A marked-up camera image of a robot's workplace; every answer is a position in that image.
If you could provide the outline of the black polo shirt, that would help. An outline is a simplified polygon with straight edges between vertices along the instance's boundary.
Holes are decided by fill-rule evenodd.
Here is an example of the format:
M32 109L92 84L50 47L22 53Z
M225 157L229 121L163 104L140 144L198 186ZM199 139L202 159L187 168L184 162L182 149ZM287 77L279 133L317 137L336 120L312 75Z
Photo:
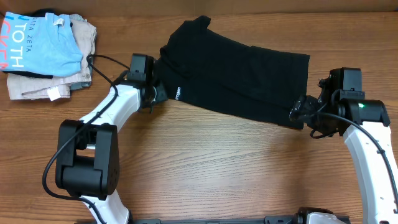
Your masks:
M160 49L155 74L170 99L255 121L303 129L291 121L307 91L306 54L247 46L208 28L211 19L185 21Z

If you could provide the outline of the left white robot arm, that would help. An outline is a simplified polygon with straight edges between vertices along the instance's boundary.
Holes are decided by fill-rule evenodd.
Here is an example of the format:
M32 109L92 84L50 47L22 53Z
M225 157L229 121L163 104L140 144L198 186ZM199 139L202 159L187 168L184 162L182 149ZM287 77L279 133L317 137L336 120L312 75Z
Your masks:
M55 181L81 201L96 223L132 223L131 211L116 190L119 175L118 132L142 108L167 100L164 85L122 81L79 120L66 119L59 129Z

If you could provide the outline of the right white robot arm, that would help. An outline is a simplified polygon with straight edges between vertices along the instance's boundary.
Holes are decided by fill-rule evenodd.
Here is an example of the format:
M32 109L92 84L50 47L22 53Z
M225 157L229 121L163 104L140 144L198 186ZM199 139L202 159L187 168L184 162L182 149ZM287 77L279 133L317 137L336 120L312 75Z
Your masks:
M390 119L383 102L354 98L301 96L289 117L320 139L339 134L354 162L364 223L397 223L397 164Z

